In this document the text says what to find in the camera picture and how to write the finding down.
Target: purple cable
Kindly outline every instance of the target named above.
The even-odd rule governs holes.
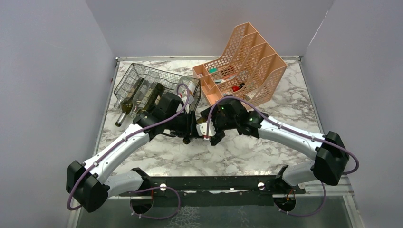
[[[240,99],[240,98],[238,98],[238,97],[235,97],[235,96],[225,96],[225,97],[220,98],[219,100],[217,100],[216,103],[213,104],[212,107],[211,107],[211,109],[210,109],[209,116],[207,117],[207,130],[206,130],[206,135],[209,135],[210,119],[211,119],[211,114],[212,114],[212,112],[213,112],[214,107],[215,107],[220,101],[225,100],[225,99],[235,99],[235,100],[239,100],[239,101],[241,101],[241,102],[247,104],[247,105],[248,105],[249,107],[251,107],[253,110],[255,110],[261,117],[263,117],[263,119],[265,119],[265,120],[268,121],[269,123],[271,123],[271,124],[273,124],[274,126],[277,126],[277,127],[280,126],[280,124],[278,124],[278,123],[276,123],[275,121],[272,121],[272,120],[268,119],[267,117],[265,117],[265,116],[263,115],[263,113],[261,113],[261,112],[260,112],[255,106],[253,106],[251,103],[249,103],[249,102],[247,102],[247,101],[245,101],[245,100],[243,100],[243,99]],[[281,128],[284,129],[284,130],[286,130],[286,131],[288,131],[288,132],[291,132],[291,133],[293,133],[293,134],[296,134],[296,135],[299,135],[299,136],[304,137],[304,138],[306,138],[306,139],[312,140],[312,136],[310,136],[310,135],[306,135],[306,134],[303,134],[303,133],[294,131],[293,129],[290,129],[290,128],[285,127],[285,126],[282,126]],[[347,153],[348,155],[350,155],[350,156],[354,159],[354,161],[355,161],[355,167],[354,167],[352,170],[350,170],[350,171],[343,172],[343,174],[350,174],[350,173],[353,173],[353,172],[357,171],[358,168],[360,167],[360,162],[358,161],[357,157],[356,157],[353,153],[351,153],[350,151],[346,150],[345,148],[343,148],[343,147],[341,147],[341,146],[339,146],[339,145],[336,145],[336,144],[334,144],[334,143],[332,143],[332,142],[328,142],[328,141],[326,141],[326,140],[323,140],[323,139],[313,138],[313,140],[318,141],[318,142],[321,142],[321,143],[325,143],[325,144],[330,145],[330,146],[333,146],[333,147],[335,147],[335,148],[337,148],[337,149],[339,149],[339,150],[341,150],[341,151],[344,151],[345,153]]]
[[[324,183],[322,183],[322,182],[320,182],[320,183],[322,184],[322,187],[323,187],[323,201],[322,201],[322,204],[321,204],[314,212],[311,212],[311,213],[309,213],[309,214],[302,214],[302,215],[294,214],[294,213],[287,213],[286,211],[281,210],[281,209],[277,206],[277,204],[274,204],[274,205],[276,205],[276,207],[279,209],[279,211],[283,212],[284,214],[291,215],[291,216],[295,216],[295,217],[308,217],[308,216],[315,215],[315,214],[317,214],[318,212],[320,212],[320,211],[323,209],[323,207],[324,207],[324,205],[325,205],[325,202],[326,202],[326,189],[325,189],[325,185],[324,185]]]
[[[186,88],[188,94],[190,94],[190,90],[189,90],[188,86],[187,86],[185,83],[180,83],[180,84],[178,84],[178,86],[176,87],[176,93],[177,93],[177,94],[179,93],[179,87],[180,87],[180,86],[184,86],[184,87]],[[153,127],[156,127],[156,126],[159,126],[159,125],[161,125],[161,124],[164,124],[164,123],[166,123],[166,122],[168,122],[168,121],[171,121],[173,118],[177,117],[177,116],[185,109],[185,107],[187,106],[188,102],[189,102],[189,96],[186,97],[186,101],[185,101],[185,103],[184,103],[182,109],[181,109],[180,111],[178,111],[177,113],[175,113],[173,116],[171,116],[171,117],[169,117],[168,119],[165,119],[165,120],[163,120],[163,121],[161,121],[161,122],[155,123],[155,124],[153,124],[153,125],[150,125],[150,126],[147,126],[147,127],[145,127],[145,128],[142,128],[142,129],[140,129],[140,130],[138,130],[138,131],[135,131],[134,133],[129,134],[126,138],[130,138],[130,137],[132,137],[132,136],[134,136],[134,135],[136,135],[136,134],[138,134],[138,133],[140,133],[140,132],[143,132],[143,131],[145,131],[145,130],[151,129],[151,128],[153,128]],[[117,146],[119,146],[119,145],[120,145],[121,143],[123,143],[123,142],[125,142],[123,139],[120,140],[120,141],[118,141],[118,142],[117,142],[115,145],[113,145],[104,155],[102,155],[101,157],[99,157],[99,159],[98,159],[96,162],[97,162],[97,163],[100,163],[106,156],[108,156]],[[78,187],[78,185],[80,184],[80,182],[83,180],[83,178],[84,178],[94,167],[95,167],[94,165],[91,165],[86,171],[84,171],[84,173],[78,178],[78,180],[77,180],[76,183],[74,184],[73,188],[71,189],[70,195],[68,196],[68,200],[67,200],[67,209],[68,209],[68,210],[77,210],[77,209],[79,209],[80,207],[82,207],[82,205],[79,205],[79,206],[77,206],[77,207],[72,208],[72,207],[71,207],[71,200],[73,199],[73,195],[74,195],[74,193],[76,192],[77,187]]]
[[[169,219],[170,217],[172,217],[172,216],[174,216],[174,215],[176,215],[178,213],[179,209],[181,208],[181,197],[179,196],[179,193],[175,189],[173,189],[171,187],[168,187],[168,186],[160,187],[159,186],[159,187],[153,187],[153,188],[139,190],[139,191],[132,191],[132,193],[141,193],[141,192],[145,192],[145,191],[151,191],[151,190],[154,190],[154,189],[169,189],[169,190],[173,191],[175,193],[175,195],[178,197],[178,207],[176,208],[176,210],[172,214],[170,214],[168,216],[165,216],[165,217],[152,217],[152,216],[147,216],[147,215],[143,215],[143,214],[137,214],[133,210],[132,203],[130,202],[130,210],[132,210],[132,215],[137,215],[137,216],[139,216],[141,218],[147,218],[147,219],[163,220],[163,219]]]

